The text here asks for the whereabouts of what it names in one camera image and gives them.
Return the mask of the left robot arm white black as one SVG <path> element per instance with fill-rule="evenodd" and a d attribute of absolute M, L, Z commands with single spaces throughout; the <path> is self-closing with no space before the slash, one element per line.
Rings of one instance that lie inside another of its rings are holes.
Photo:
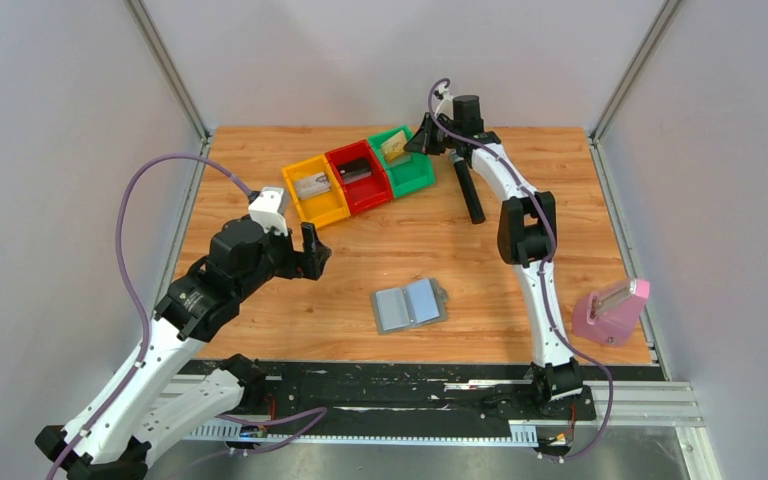
<path fill-rule="evenodd" d="M 228 322 L 243 301 L 273 278 L 319 279 L 332 251 L 313 224 L 301 225 L 301 251 L 291 232 L 250 216 L 227 222 L 206 256 L 170 284 L 144 336 L 108 385 L 64 425 L 44 427 L 35 439 L 70 479 L 142 479 L 171 447 L 209 419 L 235 408 L 258 411 L 266 400 L 264 372 L 236 354 L 197 386 L 157 407 L 169 382 Z"/>

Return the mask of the gold credit card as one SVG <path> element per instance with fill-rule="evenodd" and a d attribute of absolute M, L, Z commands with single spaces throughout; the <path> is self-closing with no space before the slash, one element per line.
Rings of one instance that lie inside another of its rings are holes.
<path fill-rule="evenodd" d="M 395 163 L 406 155 L 405 144 L 407 137 L 403 130 L 398 130 L 392 136 L 384 140 L 380 145 L 380 150 L 384 160 L 388 163 Z"/>

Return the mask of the grey card holder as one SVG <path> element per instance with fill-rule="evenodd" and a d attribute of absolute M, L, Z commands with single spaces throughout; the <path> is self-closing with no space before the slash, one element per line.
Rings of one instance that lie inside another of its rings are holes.
<path fill-rule="evenodd" d="M 449 296 L 436 278 L 375 291 L 370 300 L 380 335 L 433 325 L 449 317 Z"/>

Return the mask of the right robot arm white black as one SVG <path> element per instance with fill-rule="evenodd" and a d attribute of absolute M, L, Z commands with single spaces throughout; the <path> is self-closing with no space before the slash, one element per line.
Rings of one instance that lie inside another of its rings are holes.
<path fill-rule="evenodd" d="M 478 96 L 453 96 L 446 88 L 439 88 L 429 94 L 427 103 L 428 111 L 405 149 L 451 155 L 473 222 L 483 219 L 473 173 L 499 200 L 497 248 L 502 261 L 516 275 L 530 323 L 532 384 L 528 394 L 532 406 L 544 417 L 573 417 L 580 411 L 576 403 L 584 385 L 554 286 L 555 197 L 527 181 L 501 139 L 485 129 Z"/>

